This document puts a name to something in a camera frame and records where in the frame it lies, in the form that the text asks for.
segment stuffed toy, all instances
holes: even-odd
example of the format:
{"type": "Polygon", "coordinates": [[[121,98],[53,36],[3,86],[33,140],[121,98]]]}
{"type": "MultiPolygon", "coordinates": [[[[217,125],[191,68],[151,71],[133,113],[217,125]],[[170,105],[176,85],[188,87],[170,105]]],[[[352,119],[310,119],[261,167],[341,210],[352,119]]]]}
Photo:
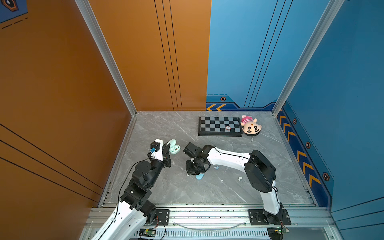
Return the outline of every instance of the stuffed toy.
{"type": "Polygon", "coordinates": [[[258,125],[257,119],[253,119],[251,116],[242,116],[240,125],[243,127],[243,132],[248,136],[256,136],[260,133],[262,126],[258,125]]]}

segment marble surface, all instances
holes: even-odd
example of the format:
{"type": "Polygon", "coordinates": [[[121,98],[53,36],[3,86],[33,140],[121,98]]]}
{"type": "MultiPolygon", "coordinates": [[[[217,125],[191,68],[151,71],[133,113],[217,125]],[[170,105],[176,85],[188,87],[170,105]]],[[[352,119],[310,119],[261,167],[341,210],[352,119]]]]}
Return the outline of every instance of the marble surface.
{"type": "Polygon", "coordinates": [[[181,151],[171,155],[172,167],[162,170],[155,186],[151,189],[152,195],[149,200],[155,204],[262,203],[260,193],[250,185],[246,174],[236,169],[224,166],[214,169],[214,166],[211,166],[201,180],[197,180],[193,175],[187,176],[185,161],[188,157],[182,150],[189,142],[199,147],[209,144],[234,152],[260,150],[276,167],[276,186],[282,203],[312,203],[283,144],[271,112],[264,111],[138,112],[137,121],[112,185],[108,202],[117,202],[118,191],[132,164],[147,157],[149,145],[156,138],[162,139],[164,143],[173,138],[176,139],[176,144],[180,145],[181,151]],[[245,134],[242,137],[198,136],[199,116],[241,118],[242,114],[257,118],[257,123],[262,125],[260,134],[254,137],[253,142],[251,142],[252,137],[245,134]]]}

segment white robotic arm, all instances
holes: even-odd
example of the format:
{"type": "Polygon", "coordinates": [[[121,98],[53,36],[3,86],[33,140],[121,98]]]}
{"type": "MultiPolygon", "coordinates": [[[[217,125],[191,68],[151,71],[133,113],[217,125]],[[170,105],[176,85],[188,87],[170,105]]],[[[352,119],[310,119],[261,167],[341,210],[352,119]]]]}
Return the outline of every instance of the white robotic arm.
{"type": "Polygon", "coordinates": [[[92,240],[130,239],[145,223],[153,222],[156,207],[148,201],[151,195],[149,189],[161,170],[171,166],[169,148],[170,144],[164,146],[160,139],[151,143],[148,153],[151,162],[138,162],[117,207],[92,240]]]}
{"type": "Polygon", "coordinates": [[[205,145],[203,148],[189,143],[184,149],[191,160],[187,160],[187,174],[205,173],[210,165],[223,165],[235,168],[247,174],[252,187],[260,191],[264,203],[264,220],[266,223],[279,225],[284,207],[277,196],[275,167],[257,150],[252,153],[238,153],[205,145]]]}

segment blue wall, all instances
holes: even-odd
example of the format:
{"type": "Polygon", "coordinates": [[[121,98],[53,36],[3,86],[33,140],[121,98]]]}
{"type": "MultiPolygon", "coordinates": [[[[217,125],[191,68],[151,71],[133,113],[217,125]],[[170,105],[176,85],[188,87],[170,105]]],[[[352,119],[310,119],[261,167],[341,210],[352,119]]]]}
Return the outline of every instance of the blue wall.
{"type": "Polygon", "coordinates": [[[383,12],[381,0],[346,0],[288,98],[334,179],[346,240],[383,238],[384,225],[361,227],[384,223],[383,12]]]}
{"type": "Polygon", "coordinates": [[[0,2],[0,23],[26,14],[28,12],[26,7],[26,0],[17,0],[16,3],[19,10],[12,12],[6,6],[3,6],[3,4],[0,2]]]}
{"type": "Polygon", "coordinates": [[[240,107],[262,108],[275,101],[327,4],[212,0],[207,95],[228,95],[240,107]]]}

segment chessboard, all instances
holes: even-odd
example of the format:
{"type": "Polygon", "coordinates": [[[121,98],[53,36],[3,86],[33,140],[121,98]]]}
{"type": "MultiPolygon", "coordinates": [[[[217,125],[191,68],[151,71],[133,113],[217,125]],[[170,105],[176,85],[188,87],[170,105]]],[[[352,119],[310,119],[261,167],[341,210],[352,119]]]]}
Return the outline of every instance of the chessboard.
{"type": "Polygon", "coordinates": [[[240,118],[199,117],[199,136],[241,137],[240,118]]]}

